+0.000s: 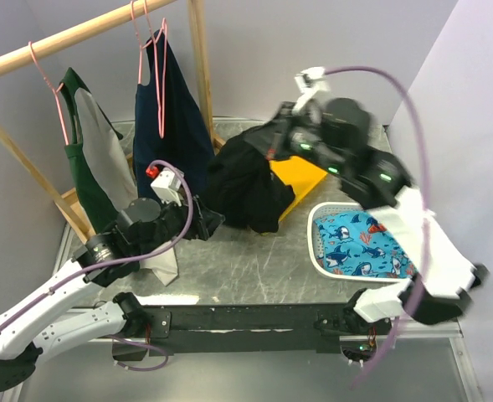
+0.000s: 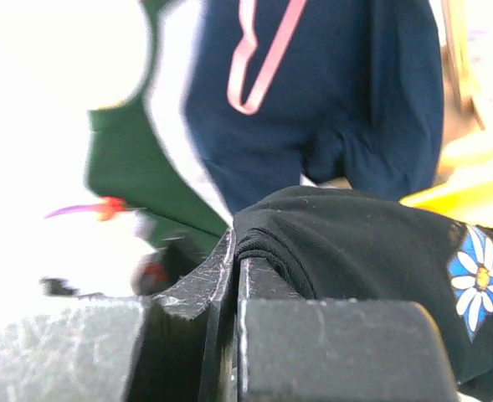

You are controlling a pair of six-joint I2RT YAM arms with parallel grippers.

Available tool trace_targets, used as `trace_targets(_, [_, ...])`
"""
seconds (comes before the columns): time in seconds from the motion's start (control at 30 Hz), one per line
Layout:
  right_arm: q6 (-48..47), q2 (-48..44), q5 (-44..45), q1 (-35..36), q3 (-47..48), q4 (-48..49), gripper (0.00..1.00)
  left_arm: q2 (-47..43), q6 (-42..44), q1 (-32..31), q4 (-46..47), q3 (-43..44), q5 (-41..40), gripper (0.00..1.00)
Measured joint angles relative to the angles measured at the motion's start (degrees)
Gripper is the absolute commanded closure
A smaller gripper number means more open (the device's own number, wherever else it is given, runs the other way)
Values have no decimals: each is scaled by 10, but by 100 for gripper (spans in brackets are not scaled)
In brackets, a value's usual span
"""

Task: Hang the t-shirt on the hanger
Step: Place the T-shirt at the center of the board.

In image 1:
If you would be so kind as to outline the black t shirt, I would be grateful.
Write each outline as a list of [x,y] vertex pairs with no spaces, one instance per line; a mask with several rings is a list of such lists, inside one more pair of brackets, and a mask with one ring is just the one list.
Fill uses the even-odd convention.
[[275,233],[280,216],[295,201],[293,188],[246,142],[253,126],[231,137],[208,165],[207,186],[199,194],[204,206],[224,216],[224,224],[256,233]]

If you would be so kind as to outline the pink wire hanger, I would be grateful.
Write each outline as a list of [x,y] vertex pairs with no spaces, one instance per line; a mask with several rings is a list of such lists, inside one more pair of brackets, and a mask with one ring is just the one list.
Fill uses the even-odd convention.
[[[158,70],[157,45],[162,39],[162,68]],[[165,136],[165,115],[166,115],[166,72],[167,72],[167,19],[162,20],[162,25],[158,35],[152,37],[154,49],[154,65],[157,90],[157,122],[158,133],[161,139]]]

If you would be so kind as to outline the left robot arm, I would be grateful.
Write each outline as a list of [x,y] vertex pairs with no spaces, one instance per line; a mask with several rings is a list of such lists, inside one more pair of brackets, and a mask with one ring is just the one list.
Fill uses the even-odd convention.
[[150,318],[130,292],[117,294],[90,312],[62,316],[81,299],[139,271],[147,256],[159,256],[179,240],[208,240],[224,217],[199,198],[161,206],[139,198],[92,236],[43,285],[0,314],[0,392],[29,378],[36,367],[101,337],[133,337]]

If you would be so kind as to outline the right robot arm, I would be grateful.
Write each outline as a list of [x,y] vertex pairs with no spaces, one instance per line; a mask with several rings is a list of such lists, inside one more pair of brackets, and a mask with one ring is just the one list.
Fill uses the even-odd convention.
[[301,157],[339,177],[342,192],[388,230],[416,270],[392,285],[357,291],[343,309],[346,327],[361,334],[404,313],[425,325],[462,317],[472,302],[470,291],[489,271],[456,249],[404,165],[369,145],[370,114],[348,98],[324,106],[309,100],[306,112],[294,109],[283,103],[250,143],[276,161]]

